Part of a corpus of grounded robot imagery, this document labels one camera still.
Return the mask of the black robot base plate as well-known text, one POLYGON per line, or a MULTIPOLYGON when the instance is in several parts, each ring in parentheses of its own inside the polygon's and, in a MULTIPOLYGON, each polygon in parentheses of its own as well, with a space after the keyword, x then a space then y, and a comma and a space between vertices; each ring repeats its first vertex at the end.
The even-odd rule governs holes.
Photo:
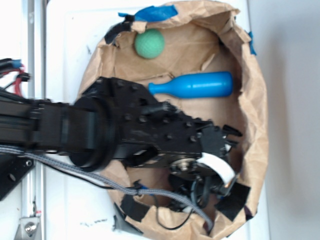
POLYGON ((34 167, 32 159, 1 153, 0 200, 3 201, 34 167))

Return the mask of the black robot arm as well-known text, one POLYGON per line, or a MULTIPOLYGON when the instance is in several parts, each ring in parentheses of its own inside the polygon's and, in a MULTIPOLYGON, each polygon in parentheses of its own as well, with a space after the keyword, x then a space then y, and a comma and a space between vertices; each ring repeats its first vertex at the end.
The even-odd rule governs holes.
POLYGON ((227 147, 237 129, 186 115, 160 102, 141 84, 99 78, 73 104, 31 100, 4 93, 0 102, 0 141, 30 151, 66 154, 86 172, 98 172, 113 160, 131 168, 169 168, 208 175, 204 157, 228 162, 227 147))

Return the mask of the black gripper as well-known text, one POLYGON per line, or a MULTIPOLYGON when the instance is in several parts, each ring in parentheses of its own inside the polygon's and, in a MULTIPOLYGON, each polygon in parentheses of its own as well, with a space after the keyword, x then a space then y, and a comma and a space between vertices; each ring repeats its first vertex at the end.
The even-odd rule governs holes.
POLYGON ((80 166, 105 168, 119 160, 131 168, 168 168, 179 178, 225 183, 225 152, 243 134, 230 125, 192 118, 167 101, 156 100, 141 84, 99 78, 79 98, 91 115, 90 143, 96 148, 80 166))

